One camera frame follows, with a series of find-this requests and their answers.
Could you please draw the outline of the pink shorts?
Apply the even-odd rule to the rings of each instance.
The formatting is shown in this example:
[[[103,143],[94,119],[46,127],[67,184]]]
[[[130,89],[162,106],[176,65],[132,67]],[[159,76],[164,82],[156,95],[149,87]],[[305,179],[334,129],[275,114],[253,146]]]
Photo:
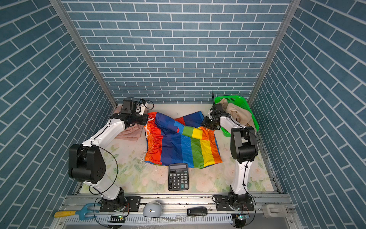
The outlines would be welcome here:
[[[142,132],[143,126],[136,124],[119,133],[115,138],[128,141],[137,141],[141,137]]]

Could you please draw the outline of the green plastic basket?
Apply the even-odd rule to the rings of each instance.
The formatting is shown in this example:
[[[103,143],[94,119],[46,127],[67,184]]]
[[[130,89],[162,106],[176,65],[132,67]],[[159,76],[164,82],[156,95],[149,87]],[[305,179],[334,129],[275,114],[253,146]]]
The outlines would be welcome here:
[[[252,114],[252,118],[254,120],[254,124],[255,124],[255,127],[256,127],[256,131],[259,130],[259,124],[257,122],[257,120],[255,119],[253,113],[252,113],[252,110],[251,108],[249,107],[248,105],[248,102],[241,96],[238,96],[238,95],[230,95],[230,96],[218,96],[214,99],[214,102],[215,104],[219,104],[219,102],[225,98],[229,103],[233,103],[245,110],[248,110],[251,114]]]

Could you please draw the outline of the rainbow striped shorts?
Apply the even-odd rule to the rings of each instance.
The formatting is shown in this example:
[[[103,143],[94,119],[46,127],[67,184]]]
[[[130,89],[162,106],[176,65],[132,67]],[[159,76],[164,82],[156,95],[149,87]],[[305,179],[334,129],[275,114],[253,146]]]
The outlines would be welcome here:
[[[150,112],[144,126],[145,162],[162,166],[184,163],[196,169],[222,163],[214,131],[201,126],[203,120],[201,111],[177,119]]]

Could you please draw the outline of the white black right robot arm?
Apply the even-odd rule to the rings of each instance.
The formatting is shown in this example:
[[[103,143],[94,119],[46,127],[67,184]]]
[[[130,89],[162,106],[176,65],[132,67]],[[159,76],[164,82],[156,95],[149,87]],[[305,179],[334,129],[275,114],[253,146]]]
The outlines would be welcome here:
[[[229,113],[226,113],[221,104],[214,103],[202,126],[210,130],[220,128],[230,131],[230,150],[235,162],[235,175],[228,193],[229,205],[238,209],[250,203],[250,194],[247,191],[249,172],[252,162],[258,155],[259,147],[255,129],[243,126]]]

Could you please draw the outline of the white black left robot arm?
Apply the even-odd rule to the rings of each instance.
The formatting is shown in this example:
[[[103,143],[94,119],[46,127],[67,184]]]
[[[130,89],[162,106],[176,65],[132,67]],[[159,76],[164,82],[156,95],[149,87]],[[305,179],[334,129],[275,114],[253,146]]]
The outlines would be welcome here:
[[[111,141],[126,129],[146,125],[146,111],[153,108],[154,103],[149,100],[123,100],[120,111],[113,114],[101,130],[83,143],[69,148],[69,176],[94,188],[102,197],[102,205],[109,211],[124,210],[127,199],[124,190],[115,184],[116,180],[106,174],[102,151],[106,151]]]

